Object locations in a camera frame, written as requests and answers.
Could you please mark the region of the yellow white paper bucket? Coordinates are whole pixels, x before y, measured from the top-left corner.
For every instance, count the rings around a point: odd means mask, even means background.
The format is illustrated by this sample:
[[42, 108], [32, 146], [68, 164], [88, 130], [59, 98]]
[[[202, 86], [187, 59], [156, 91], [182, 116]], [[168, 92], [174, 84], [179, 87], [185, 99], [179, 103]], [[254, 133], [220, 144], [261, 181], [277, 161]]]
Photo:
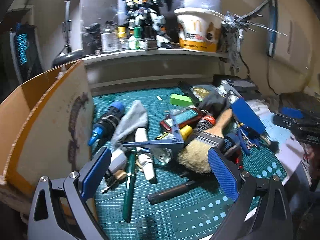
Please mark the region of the yellow white paper bucket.
[[217, 51], [223, 14], [202, 8], [180, 8], [174, 13], [182, 48], [209, 53]]

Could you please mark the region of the blue grey angle ruler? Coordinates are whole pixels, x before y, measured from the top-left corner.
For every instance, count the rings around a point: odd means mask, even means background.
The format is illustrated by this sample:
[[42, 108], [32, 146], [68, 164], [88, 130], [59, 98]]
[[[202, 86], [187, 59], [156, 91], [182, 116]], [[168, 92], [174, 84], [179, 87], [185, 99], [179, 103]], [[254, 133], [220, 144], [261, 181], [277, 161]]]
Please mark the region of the blue grey angle ruler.
[[171, 149], [172, 152], [179, 152], [184, 147], [184, 140], [181, 136], [176, 118], [172, 112], [170, 112], [170, 118], [172, 120], [171, 133], [165, 138], [141, 142], [124, 142], [123, 146], [141, 148], [168, 148]]

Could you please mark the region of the dark green pen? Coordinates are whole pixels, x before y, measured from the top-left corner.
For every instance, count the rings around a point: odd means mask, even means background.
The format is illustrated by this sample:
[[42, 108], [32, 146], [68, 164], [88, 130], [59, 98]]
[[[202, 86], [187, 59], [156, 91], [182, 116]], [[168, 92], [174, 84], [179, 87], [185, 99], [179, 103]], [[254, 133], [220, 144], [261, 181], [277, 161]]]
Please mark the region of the dark green pen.
[[136, 149], [134, 148], [129, 154], [127, 166], [127, 179], [123, 204], [123, 220], [129, 223], [132, 216], [133, 193], [136, 180]]

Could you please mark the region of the blue white robot figure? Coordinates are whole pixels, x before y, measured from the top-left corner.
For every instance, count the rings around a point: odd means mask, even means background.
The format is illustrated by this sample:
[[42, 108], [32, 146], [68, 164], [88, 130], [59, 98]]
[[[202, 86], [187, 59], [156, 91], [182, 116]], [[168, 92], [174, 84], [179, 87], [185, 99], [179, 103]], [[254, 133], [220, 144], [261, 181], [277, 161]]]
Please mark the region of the blue white robot figure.
[[143, 39], [155, 39], [158, 48], [172, 49], [174, 45], [165, 31], [165, 16], [161, 8], [172, 9], [173, 0], [122, 0], [125, 2], [128, 28], [140, 28]]

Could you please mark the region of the grey cloth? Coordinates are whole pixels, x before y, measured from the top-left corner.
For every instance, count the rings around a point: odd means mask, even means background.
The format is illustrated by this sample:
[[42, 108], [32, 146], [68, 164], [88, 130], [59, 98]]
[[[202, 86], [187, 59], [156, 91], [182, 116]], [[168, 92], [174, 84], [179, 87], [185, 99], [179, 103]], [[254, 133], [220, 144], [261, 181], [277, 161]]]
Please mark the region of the grey cloth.
[[111, 139], [112, 150], [121, 149], [123, 152], [130, 147], [123, 146], [125, 142], [135, 140], [137, 128], [147, 128], [148, 113], [140, 100], [135, 100], [129, 111], [122, 117]]

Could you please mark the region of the blue black marker bottle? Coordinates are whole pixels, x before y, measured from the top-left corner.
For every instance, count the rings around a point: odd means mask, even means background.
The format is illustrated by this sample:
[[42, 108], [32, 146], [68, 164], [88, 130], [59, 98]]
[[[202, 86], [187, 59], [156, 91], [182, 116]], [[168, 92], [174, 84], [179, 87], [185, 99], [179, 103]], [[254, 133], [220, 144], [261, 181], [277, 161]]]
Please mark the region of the blue black marker bottle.
[[104, 139], [110, 141], [114, 132], [124, 116], [125, 107], [119, 102], [111, 103], [104, 113], [93, 125], [93, 131], [88, 141], [88, 146], [92, 146], [97, 140]]

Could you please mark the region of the clear glass jar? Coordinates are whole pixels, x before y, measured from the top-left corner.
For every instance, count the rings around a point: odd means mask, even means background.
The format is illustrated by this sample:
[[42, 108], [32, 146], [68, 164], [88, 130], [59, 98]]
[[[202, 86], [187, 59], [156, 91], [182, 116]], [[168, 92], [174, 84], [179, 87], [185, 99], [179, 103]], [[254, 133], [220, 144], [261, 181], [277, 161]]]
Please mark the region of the clear glass jar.
[[106, 21], [101, 31], [101, 49], [104, 54], [118, 50], [118, 41], [113, 21]]

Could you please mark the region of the wooden handle paint brush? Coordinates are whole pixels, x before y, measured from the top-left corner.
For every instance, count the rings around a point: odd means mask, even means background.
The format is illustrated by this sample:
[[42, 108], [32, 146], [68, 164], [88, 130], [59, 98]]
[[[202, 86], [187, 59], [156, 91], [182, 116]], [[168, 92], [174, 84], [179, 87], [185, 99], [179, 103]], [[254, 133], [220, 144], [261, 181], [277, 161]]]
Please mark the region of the wooden handle paint brush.
[[212, 147], [220, 148], [224, 141], [223, 129], [230, 123], [233, 111], [223, 111], [216, 124], [199, 133], [195, 139], [185, 146], [177, 156], [177, 162], [190, 171], [198, 174], [210, 173], [208, 151]]

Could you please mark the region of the black desk lamp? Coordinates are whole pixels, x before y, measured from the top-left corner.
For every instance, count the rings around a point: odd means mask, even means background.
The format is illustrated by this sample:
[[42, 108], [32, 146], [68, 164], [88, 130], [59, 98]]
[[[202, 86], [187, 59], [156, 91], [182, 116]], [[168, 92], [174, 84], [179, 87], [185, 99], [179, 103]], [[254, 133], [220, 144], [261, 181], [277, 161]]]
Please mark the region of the black desk lamp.
[[71, 0], [65, 0], [65, 21], [62, 23], [62, 34], [65, 40], [65, 45], [53, 60], [52, 68], [68, 62], [79, 60], [84, 57], [84, 52], [82, 49], [72, 51], [71, 48], [70, 37], [72, 20], [70, 19], [70, 6]]

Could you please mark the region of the black computer tower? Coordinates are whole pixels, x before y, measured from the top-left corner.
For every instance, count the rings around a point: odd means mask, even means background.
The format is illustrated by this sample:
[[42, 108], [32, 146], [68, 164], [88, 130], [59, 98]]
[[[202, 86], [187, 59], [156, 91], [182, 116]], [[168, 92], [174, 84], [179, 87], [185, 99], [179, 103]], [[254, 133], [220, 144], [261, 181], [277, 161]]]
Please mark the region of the black computer tower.
[[1, 66], [18, 85], [43, 73], [35, 25], [19, 23], [15, 30], [1, 34]]

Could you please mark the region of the grey winged model kit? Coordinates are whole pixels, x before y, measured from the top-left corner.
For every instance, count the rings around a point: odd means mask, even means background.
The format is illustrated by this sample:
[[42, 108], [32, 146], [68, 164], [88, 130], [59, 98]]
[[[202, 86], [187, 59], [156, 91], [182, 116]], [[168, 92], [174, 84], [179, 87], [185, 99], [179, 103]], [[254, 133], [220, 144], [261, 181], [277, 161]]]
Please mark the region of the grey winged model kit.
[[[263, 17], [261, 12], [264, 8], [268, 8], [268, 25], [254, 22], [255, 18]], [[269, 46], [267, 56], [273, 57], [276, 49], [276, 42], [279, 36], [288, 37], [286, 33], [280, 32], [279, 27], [279, 10], [278, 0], [264, 0], [251, 12], [244, 15], [237, 15], [227, 11], [221, 21], [222, 36], [221, 45], [225, 47], [228, 55], [231, 69], [240, 70], [241, 66], [245, 66], [247, 70], [247, 78], [251, 78], [251, 71], [247, 63], [244, 61], [241, 53], [241, 45], [244, 40], [244, 34], [248, 31], [255, 32], [253, 27], [264, 29], [268, 33]]]

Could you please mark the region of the blue notebook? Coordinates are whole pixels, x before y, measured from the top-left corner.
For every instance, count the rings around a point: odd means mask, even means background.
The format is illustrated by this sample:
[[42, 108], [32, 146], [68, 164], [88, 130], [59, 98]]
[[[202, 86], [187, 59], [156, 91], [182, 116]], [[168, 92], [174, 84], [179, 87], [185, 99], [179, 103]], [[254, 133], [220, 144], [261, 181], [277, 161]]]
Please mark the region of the blue notebook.
[[239, 122], [255, 130], [258, 134], [263, 134], [265, 131], [264, 124], [251, 107], [249, 107], [244, 98], [239, 98], [231, 103], [231, 109]]

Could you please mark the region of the small yellow capped bottle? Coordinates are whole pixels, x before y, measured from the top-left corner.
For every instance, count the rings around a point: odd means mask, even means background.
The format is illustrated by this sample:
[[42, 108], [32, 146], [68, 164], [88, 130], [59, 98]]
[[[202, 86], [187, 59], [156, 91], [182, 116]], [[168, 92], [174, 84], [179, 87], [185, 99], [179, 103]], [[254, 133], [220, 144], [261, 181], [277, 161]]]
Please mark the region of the small yellow capped bottle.
[[180, 135], [181, 135], [183, 141], [186, 141], [192, 132], [193, 132], [193, 128], [191, 126], [185, 125], [184, 127], [182, 127], [180, 129]]

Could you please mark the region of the green cutting mat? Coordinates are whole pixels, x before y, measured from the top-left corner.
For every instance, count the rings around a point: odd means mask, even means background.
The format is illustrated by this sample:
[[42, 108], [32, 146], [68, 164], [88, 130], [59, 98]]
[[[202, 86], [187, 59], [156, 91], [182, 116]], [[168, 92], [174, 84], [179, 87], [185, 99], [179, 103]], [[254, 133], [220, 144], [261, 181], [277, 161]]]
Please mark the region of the green cutting mat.
[[[149, 117], [149, 139], [160, 134], [160, 121], [174, 109], [172, 94], [181, 94], [174, 88], [145, 89], [132, 92], [106, 94], [93, 98], [94, 118], [99, 118], [107, 107], [121, 102], [129, 109], [139, 100]], [[110, 239], [201, 239], [215, 232], [226, 217], [232, 200], [212, 179], [189, 192], [152, 205], [148, 194], [162, 191], [187, 181], [183, 168], [175, 163], [154, 163], [156, 182], [150, 183], [142, 172], [137, 172], [133, 196], [132, 217], [123, 219], [125, 183], [116, 183], [107, 193], [97, 191], [94, 197], [100, 226]]]

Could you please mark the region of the cardboard storage box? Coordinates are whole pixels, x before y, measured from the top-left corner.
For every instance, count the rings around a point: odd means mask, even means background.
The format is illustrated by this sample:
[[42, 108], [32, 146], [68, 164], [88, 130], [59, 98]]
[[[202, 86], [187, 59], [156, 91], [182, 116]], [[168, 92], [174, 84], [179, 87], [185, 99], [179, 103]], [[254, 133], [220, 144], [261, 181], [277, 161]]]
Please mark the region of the cardboard storage box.
[[42, 176], [59, 179], [91, 158], [94, 103], [84, 62], [48, 70], [1, 103], [1, 201], [28, 215]]

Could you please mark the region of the white tube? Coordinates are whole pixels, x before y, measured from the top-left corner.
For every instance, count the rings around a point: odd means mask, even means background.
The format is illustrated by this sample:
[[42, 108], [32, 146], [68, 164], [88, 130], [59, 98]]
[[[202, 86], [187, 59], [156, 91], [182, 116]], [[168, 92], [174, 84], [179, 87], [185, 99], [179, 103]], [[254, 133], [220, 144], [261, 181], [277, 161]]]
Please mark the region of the white tube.
[[[135, 142], [148, 141], [147, 131], [145, 128], [139, 127], [135, 132]], [[146, 180], [151, 181], [155, 178], [155, 171], [153, 168], [153, 155], [150, 148], [137, 147], [138, 153], [137, 164], [144, 173]]]

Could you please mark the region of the blue handled pliers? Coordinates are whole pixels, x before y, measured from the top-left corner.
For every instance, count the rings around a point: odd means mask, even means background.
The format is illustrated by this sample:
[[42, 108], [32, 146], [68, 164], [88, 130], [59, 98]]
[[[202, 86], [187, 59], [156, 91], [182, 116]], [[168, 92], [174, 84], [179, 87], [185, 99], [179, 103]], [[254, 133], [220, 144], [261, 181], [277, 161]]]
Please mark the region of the blue handled pliers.
[[238, 128], [236, 135], [238, 136], [240, 147], [247, 156], [250, 156], [251, 148], [260, 148], [259, 134], [242, 122], [236, 122], [236, 125]]

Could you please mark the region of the green eraser block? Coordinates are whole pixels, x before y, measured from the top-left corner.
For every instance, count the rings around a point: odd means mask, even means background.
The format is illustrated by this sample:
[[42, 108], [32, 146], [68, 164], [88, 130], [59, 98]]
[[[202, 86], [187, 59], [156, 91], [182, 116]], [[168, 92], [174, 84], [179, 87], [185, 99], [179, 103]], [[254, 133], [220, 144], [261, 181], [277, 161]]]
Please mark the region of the green eraser block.
[[191, 98], [185, 95], [178, 95], [178, 94], [171, 94], [170, 95], [170, 104], [176, 105], [176, 106], [181, 106], [181, 107], [186, 107], [193, 105], [193, 101]]

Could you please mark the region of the black knit cloth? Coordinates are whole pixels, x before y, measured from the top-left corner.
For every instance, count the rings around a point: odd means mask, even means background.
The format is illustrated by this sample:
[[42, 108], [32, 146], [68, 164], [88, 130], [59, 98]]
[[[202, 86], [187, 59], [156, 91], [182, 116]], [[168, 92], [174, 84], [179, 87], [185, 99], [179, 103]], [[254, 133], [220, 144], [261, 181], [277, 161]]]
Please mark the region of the black knit cloth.
[[217, 118], [223, 111], [229, 109], [229, 101], [219, 93], [212, 92], [204, 98], [197, 108], [207, 111], [209, 115]]

